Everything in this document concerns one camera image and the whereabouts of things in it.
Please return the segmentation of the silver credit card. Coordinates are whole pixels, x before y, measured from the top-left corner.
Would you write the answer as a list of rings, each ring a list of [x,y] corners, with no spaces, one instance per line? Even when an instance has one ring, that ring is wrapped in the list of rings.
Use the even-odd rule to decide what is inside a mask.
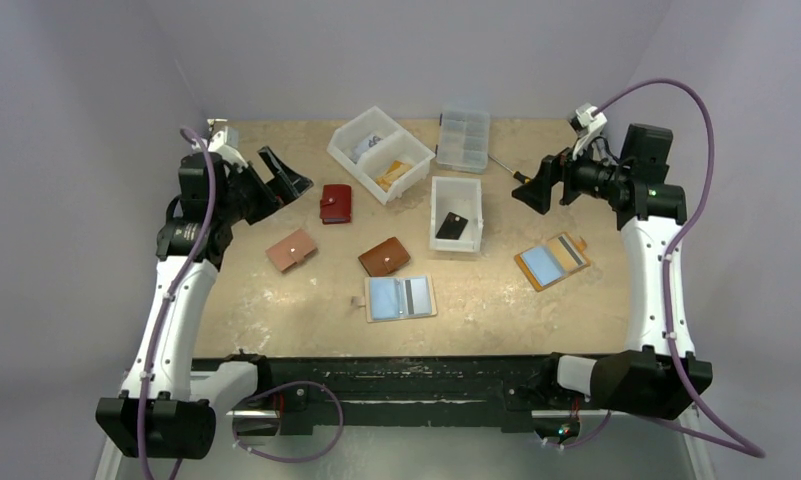
[[[353,163],[357,163],[363,154],[365,154],[374,146],[378,145],[381,141],[382,137],[380,135],[378,135],[376,132],[371,132],[351,148],[351,161]]]

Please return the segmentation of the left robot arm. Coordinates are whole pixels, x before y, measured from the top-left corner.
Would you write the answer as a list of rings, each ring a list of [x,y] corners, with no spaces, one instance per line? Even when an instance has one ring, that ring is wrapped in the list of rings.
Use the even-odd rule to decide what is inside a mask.
[[[233,239],[298,199],[312,181],[268,146],[258,151],[272,177],[222,149],[181,159],[180,192],[157,234],[156,289],[142,343],[114,397],[99,400],[95,419],[130,458],[202,459],[218,420],[239,402],[260,409],[273,399],[265,356],[231,354],[206,377],[193,379],[193,352],[206,301]]]

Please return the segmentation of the black credit card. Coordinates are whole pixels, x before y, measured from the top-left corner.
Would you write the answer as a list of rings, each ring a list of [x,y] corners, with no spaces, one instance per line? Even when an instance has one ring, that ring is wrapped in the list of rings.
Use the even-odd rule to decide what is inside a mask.
[[[435,234],[438,240],[459,240],[469,220],[455,212],[448,212]]]

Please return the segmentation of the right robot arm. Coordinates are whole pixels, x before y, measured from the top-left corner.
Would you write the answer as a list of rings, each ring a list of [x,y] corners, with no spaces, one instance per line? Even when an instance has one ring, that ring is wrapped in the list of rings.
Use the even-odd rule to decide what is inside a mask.
[[[712,383],[712,365],[697,359],[686,323],[679,235],[688,214],[683,188],[665,181],[672,142],[669,129],[632,124],[618,164],[566,148],[544,157],[537,174],[512,192],[540,214],[550,210],[556,184],[563,206],[582,195],[606,201],[628,259],[623,351],[598,358],[553,354],[530,383],[549,406],[583,395],[601,409],[674,420]]]

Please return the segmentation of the tan card holder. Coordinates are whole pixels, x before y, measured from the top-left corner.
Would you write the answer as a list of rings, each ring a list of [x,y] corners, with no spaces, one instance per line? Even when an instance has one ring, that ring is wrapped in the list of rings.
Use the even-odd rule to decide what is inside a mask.
[[[586,242],[567,232],[551,237],[514,256],[514,260],[536,292],[549,289],[592,265],[585,255]]]

